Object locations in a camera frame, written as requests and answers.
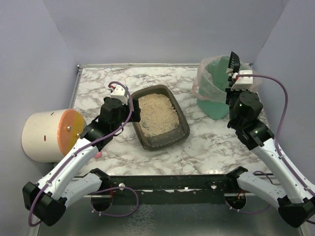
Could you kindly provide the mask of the litter clump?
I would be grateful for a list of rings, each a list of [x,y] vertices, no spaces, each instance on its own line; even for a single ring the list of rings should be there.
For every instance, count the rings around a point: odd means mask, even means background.
[[[227,68],[226,74],[228,75],[228,77],[231,77],[232,74],[233,74],[233,69],[232,68]]]

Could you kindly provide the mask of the dark grey litter box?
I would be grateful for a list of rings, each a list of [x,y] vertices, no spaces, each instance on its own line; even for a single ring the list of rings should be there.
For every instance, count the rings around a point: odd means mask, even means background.
[[[163,148],[170,147],[172,145],[176,145],[184,140],[186,140],[190,134],[190,127],[188,125],[187,119],[178,103],[173,93],[168,89],[165,85],[156,85],[150,86],[147,88],[140,89],[134,92],[131,96],[134,99],[139,99],[142,96],[148,94],[163,94],[170,99],[175,111],[177,112],[179,118],[179,125],[173,130],[162,133],[153,137],[146,137],[141,129],[139,123],[134,122],[133,128],[137,135],[137,138],[140,141],[143,149],[148,151],[160,150]]]

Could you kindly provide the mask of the black litter scoop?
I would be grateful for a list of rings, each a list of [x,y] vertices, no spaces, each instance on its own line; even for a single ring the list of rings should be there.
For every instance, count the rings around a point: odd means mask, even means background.
[[[228,77],[228,82],[236,81],[236,74],[239,73],[240,66],[241,66],[241,63],[240,63],[239,56],[235,52],[231,51],[227,68],[232,68],[233,74],[231,77]]]

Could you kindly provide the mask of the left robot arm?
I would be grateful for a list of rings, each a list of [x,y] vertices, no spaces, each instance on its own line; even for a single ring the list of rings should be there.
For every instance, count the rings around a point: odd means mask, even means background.
[[[140,112],[137,99],[131,98],[124,104],[117,98],[104,98],[100,114],[83,129],[68,154],[37,183],[27,182],[23,187],[29,226],[40,223],[52,226],[71,204],[85,195],[116,190],[109,184],[109,176],[99,169],[90,171],[77,182],[72,179],[128,122],[139,122]]]

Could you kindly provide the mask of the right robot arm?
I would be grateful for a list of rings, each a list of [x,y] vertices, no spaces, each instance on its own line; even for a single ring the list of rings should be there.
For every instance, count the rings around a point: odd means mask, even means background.
[[[228,128],[251,150],[279,181],[276,187],[254,174],[244,172],[236,180],[238,186],[268,202],[282,219],[294,228],[300,227],[315,213],[315,186],[276,145],[272,131],[259,118],[263,108],[257,93],[248,89],[226,88],[229,106]]]

